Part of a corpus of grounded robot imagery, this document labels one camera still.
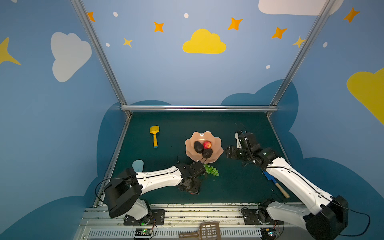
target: green mat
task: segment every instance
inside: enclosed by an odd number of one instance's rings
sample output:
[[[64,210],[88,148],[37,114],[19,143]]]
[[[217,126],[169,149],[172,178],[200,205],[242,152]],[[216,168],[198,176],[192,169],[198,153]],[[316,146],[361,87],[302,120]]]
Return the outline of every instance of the green mat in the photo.
[[[153,148],[153,135],[149,133],[149,128],[155,125],[160,127],[160,132],[156,134],[158,148]],[[113,177],[130,168],[137,159],[144,161],[144,172],[162,170],[175,165],[177,161],[190,164],[192,160],[185,154],[185,140],[193,132],[210,131],[215,137],[221,138],[222,148],[225,149],[228,145],[236,145],[235,131],[244,130],[243,125],[247,131],[255,134],[263,148],[271,147],[283,156],[263,112],[135,112],[129,123]],[[210,165],[217,168],[220,176],[202,176],[199,195],[182,192],[177,187],[164,187],[143,194],[140,199],[146,199],[151,204],[263,202],[276,193],[283,201],[300,202],[285,186],[283,188],[291,197],[284,198],[257,166],[242,167],[240,160],[228,159],[224,153]]]

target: bowl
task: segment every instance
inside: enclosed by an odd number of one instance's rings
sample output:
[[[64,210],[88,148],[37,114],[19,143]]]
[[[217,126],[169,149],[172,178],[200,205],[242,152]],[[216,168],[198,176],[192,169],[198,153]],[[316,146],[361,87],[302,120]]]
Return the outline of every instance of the bowl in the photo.
[[[194,143],[199,141],[203,144],[205,141],[210,141],[212,143],[211,149],[213,150],[212,156],[208,159],[203,158],[201,153],[195,151]],[[214,137],[210,131],[205,133],[194,132],[190,139],[185,141],[186,155],[190,157],[193,161],[201,161],[205,164],[216,162],[216,160],[223,154],[224,150],[221,147],[221,139],[219,137]]]

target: yellow shovel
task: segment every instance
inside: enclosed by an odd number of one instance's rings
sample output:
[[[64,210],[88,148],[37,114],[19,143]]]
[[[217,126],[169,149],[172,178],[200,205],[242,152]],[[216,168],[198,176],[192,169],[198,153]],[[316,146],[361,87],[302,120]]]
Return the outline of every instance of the yellow shovel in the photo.
[[[149,133],[153,134],[153,147],[157,148],[156,133],[159,132],[159,126],[153,126],[149,129]]]

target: brown slotted spatula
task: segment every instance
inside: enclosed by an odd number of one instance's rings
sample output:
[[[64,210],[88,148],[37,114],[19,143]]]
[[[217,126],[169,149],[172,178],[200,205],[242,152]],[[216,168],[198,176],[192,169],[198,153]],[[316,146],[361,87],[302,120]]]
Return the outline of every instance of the brown slotted spatula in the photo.
[[[197,237],[199,240],[221,240],[218,222],[204,222],[200,224],[198,232],[180,233],[179,238]]]

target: red apple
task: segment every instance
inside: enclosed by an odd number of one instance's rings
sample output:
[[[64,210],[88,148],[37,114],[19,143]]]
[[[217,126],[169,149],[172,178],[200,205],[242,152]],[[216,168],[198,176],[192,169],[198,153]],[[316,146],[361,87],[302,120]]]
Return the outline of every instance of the red apple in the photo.
[[[205,141],[203,143],[203,147],[204,147],[204,149],[211,148],[212,147],[212,143],[210,141]]]

